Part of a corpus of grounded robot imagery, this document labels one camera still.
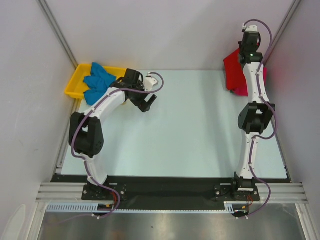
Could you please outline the red t shirt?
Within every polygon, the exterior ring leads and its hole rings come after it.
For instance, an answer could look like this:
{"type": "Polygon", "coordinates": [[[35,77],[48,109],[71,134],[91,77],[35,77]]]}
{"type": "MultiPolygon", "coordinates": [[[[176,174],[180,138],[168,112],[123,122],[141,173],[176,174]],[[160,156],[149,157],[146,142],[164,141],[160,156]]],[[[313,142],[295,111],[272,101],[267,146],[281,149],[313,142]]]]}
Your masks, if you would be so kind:
{"type": "Polygon", "coordinates": [[[225,84],[228,91],[242,97],[248,96],[247,82],[239,63],[240,49],[238,48],[223,60],[225,69],[225,84]]]}

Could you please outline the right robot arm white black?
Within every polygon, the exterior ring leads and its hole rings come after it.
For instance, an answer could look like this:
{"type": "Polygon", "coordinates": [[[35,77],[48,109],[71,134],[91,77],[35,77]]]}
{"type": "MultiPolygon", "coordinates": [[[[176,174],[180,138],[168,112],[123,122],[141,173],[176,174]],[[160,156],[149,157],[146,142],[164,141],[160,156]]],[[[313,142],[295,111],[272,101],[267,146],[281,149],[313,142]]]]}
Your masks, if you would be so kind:
{"type": "Polygon", "coordinates": [[[238,168],[234,173],[231,196],[237,201],[259,201],[258,179],[254,173],[259,140],[274,116],[276,106],[269,102],[265,88],[263,54],[258,52],[261,34],[256,25],[243,30],[238,61],[245,77],[248,103],[238,116],[242,145],[238,168]]]}

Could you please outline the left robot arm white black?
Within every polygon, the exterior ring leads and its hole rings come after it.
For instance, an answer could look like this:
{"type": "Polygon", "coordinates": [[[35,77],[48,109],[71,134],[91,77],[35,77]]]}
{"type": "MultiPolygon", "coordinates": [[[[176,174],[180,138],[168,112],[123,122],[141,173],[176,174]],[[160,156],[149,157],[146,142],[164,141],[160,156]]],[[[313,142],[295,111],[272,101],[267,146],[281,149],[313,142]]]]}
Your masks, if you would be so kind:
{"type": "Polygon", "coordinates": [[[120,105],[131,102],[146,113],[157,99],[155,95],[164,86],[163,77],[157,72],[143,76],[139,71],[126,69],[124,76],[110,80],[96,100],[88,101],[89,108],[74,112],[70,117],[69,145],[71,155],[84,163],[87,183],[82,192],[83,200],[105,200],[110,195],[120,195],[106,183],[107,168],[101,156],[105,145],[103,123],[120,105]]]}

